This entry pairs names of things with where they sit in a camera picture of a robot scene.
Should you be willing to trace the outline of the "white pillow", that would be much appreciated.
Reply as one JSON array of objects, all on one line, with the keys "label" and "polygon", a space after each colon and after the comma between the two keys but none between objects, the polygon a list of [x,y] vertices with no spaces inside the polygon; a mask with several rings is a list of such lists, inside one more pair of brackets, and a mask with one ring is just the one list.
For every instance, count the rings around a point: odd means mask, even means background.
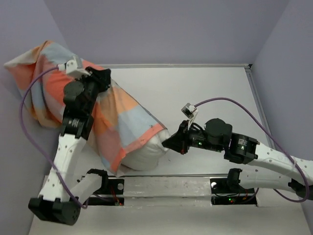
[{"label": "white pillow", "polygon": [[126,155],[122,165],[136,171],[149,171],[157,167],[159,159],[168,151],[162,142],[170,138],[170,133],[164,129],[155,134],[142,147]]}]

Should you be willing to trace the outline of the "orange blue checked pillowcase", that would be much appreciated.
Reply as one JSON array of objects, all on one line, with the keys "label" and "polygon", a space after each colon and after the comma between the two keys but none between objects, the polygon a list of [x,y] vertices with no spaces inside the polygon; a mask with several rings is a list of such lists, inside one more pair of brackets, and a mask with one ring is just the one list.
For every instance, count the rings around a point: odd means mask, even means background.
[{"label": "orange blue checked pillowcase", "polygon": [[[60,44],[46,41],[4,64],[20,94],[26,96],[27,110],[43,127],[61,126],[65,109],[63,89],[72,78],[55,67],[73,56]],[[98,95],[92,117],[94,123],[88,145],[99,155],[104,167],[116,176],[130,169],[121,163],[128,153],[167,129],[115,81]]]}]

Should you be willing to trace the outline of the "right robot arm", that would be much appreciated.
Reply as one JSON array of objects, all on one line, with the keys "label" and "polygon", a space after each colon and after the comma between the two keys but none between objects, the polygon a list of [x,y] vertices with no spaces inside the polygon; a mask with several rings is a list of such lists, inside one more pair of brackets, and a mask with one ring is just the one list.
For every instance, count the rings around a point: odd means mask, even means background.
[{"label": "right robot arm", "polygon": [[311,161],[287,157],[252,137],[234,133],[232,126],[219,118],[209,120],[204,127],[184,120],[162,145],[182,155],[190,147],[222,152],[231,163],[254,167],[251,171],[230,169],[213,192],[241,193],[251,188],[269,188],[293,192],[307,200],[313,198]]}]

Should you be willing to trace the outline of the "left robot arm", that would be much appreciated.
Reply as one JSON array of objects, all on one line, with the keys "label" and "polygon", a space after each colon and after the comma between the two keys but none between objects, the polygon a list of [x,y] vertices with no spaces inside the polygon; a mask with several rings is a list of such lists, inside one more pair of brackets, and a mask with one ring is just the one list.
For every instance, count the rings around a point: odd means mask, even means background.
[{"label": "left robot arm", "polygon": [[110,84],[110,69],[87,67],[65,85],[65,109],[52,169],[39,196],[31,198],[28,204],[40,220],[72,226],[81,209],[87,207],[89,197],[108,189],[105,170],[90,169],[79,182],[74,181],[74,171],[92,129],[97,96],[107,91]]}]

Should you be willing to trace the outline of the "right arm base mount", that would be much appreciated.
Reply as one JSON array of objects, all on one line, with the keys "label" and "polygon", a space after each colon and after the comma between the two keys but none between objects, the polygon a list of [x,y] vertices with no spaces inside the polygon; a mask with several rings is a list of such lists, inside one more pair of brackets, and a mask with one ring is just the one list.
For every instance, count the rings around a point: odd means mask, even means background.
[{"label": "right arm base mount", "polygon": [[226,177],[210,179],[213,206],[257,205],[257,190],[240,186],[243,182],[239,179],[241,173],[241,169],[233,168]]}]

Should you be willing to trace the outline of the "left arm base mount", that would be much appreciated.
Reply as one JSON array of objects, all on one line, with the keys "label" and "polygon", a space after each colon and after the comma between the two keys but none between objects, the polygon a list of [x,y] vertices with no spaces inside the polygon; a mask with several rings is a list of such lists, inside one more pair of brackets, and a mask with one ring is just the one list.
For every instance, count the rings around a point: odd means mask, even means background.
[{"label": "left arm base mount", "polygon": [[108,176],[107,171],[89,170],[73,188],[75,198],[86,209],[91,206],[123,206],[124,179]]}]

